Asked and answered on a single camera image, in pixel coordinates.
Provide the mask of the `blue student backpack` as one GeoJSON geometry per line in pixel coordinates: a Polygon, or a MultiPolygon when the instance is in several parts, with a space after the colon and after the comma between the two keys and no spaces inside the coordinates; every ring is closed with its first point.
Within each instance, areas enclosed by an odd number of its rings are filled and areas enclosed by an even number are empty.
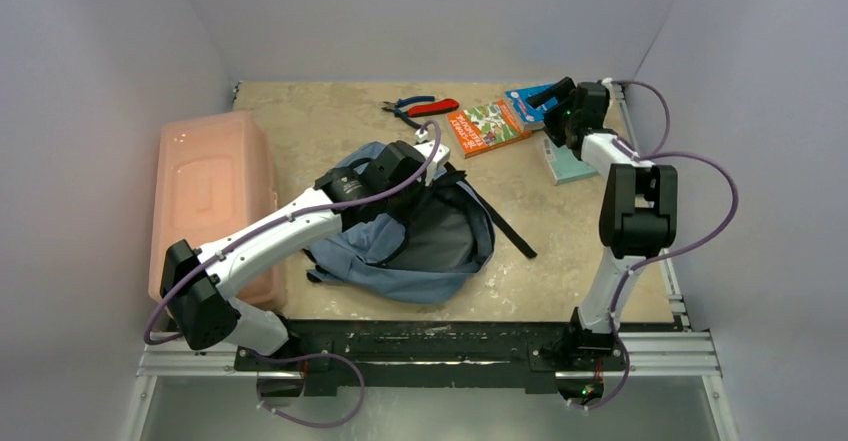
{"type": "Polygon", "coordinates": [[[492,259],[496,234],[528,259],[533,248],[451,163],[397,220],[387,213],[305,249],[307,279],[355,286],[394,301],[434,305],[457,294],[492,259]]]}

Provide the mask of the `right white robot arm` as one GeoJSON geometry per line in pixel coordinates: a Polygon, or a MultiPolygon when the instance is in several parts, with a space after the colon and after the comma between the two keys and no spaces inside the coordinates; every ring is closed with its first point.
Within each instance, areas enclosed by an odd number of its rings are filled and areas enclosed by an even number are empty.
{"type": "Polygon", "coordinates": [[[564,77],[528,99],[543,116],[544,131],[606,181],[599,214],[604,247],[595,278],[573,311],[554,352],[584,368],[616,348],[620,311],[648,262],[676,238],[678,173],[644,159],[604,121],[611,89],[600,82],[577,83],[564,77]]]}

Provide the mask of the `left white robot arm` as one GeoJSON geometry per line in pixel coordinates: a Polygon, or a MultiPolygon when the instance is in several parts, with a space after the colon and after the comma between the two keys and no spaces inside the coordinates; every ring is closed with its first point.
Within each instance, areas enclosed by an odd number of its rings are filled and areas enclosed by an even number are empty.
{"type": "Polygon", "coordinates": [[[312,244],[402,208],[429,185],[450,157],[438,141],[396,141],[360,167],[328,170],[293,201],[217,241],[166,251],[162,302],[190,349],[226,342],[259,353],[272,369],[297,360],[298,343],[282,318],[239,299],[256,277],[312,244]]]}

